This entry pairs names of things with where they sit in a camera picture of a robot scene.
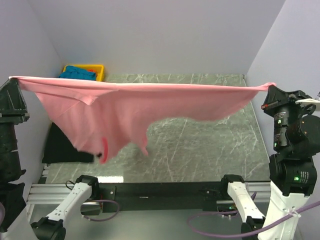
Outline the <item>pink t shirt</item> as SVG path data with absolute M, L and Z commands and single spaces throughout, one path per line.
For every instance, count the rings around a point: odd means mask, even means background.
M 243 109 L 271 86 L 112 83 L 18 76 L 35 93 L 50 120 L 81 152 L 106 163 L 129 143 L 147 152 L 148 127 L 167 118 L 216 121 Z

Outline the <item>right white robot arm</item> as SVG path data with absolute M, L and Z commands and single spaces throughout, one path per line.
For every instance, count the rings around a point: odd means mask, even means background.
M 243 240 L 292 240 L 300 213 L 312 195 L 317 170 L 313 156 L 320 151 L 320 107 L 301 90 L 285 92 L 268 88 L 261 109 L 273 118 L 273 149 L 269 157 L 270 198 L 262 214 L 239 175 L 224 175 L 219 193 L 232 199 L 241 216 Z

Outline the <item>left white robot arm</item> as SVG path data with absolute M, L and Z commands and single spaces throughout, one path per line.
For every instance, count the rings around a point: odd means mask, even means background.
M 25 183 L 16 183 L 26 170 L 20 163 L 15 127 L 28 119 L 18 80 L 10 78 L 0 87 L 0 238 L 63 240 L 70 222 L 82 218 L 82 206 L 94 206 L 100 195 L 98 178 L 81 175 L 60 202 L 40 202 L 48 213 L 32 220 L 36 206 L 23 197 Z

